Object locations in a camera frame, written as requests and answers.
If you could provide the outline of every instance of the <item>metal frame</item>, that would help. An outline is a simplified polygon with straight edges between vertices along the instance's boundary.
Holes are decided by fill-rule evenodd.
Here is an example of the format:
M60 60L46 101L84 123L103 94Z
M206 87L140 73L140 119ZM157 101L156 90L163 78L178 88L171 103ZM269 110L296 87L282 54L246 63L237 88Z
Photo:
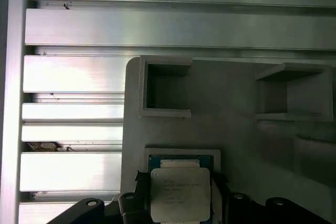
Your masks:
M7 41L7 10L8 0L0 0L0 155L2 153L2 132L4 116L5 64Z
M18 222L26 0L8 0L0 223Z

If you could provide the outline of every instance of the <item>square recess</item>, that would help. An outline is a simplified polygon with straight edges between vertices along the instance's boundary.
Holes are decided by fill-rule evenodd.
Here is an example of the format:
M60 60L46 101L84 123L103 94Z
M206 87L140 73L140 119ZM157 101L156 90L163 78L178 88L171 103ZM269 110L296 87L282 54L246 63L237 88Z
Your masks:
M151 172L154 222L201 222L210 218L210 172L206 168L157 168Z
M333 121L331 67L283 63L256 80L258 120Z
M192 59L141 57L139 116L191 117L186 94L177 92L185 83Z

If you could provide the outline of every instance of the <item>screw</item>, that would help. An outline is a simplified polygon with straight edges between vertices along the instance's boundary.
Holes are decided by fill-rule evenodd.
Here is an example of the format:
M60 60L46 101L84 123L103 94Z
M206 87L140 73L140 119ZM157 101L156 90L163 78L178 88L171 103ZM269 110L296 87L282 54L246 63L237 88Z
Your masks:
M234 197L236 199L243 199L244 198L243 195L241 195L241 194L235 194Z
M278 206L282 206L284 202L282 202L282 200L280 200L280 199L275 199L275 200L273 200L273 203L278 205Z
M86 203L86 205L88 205L89 207L92 207L92 206L94 206L94 205L96 205L97 204L97 202L96 201L89 201L89 202L87 202Z

